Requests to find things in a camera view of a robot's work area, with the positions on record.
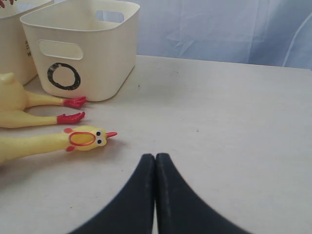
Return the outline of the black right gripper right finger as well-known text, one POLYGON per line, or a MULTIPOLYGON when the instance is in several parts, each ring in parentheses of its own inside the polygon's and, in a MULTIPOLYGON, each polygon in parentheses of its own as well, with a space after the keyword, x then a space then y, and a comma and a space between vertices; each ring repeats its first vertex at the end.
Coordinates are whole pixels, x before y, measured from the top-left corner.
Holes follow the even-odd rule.
POLYGON ((160 234, 247 234, 206 204, 169 154, 156 155, 156 214, 160 234))

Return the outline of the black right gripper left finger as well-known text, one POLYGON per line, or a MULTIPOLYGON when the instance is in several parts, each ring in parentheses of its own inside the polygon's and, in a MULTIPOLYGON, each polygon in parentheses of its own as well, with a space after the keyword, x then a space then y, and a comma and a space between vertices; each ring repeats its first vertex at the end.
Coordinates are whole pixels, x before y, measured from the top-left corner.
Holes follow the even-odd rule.
POLYGON ((73 234, 150 234, 155 207, 155 158, 144 154, 121 191, 73 234))

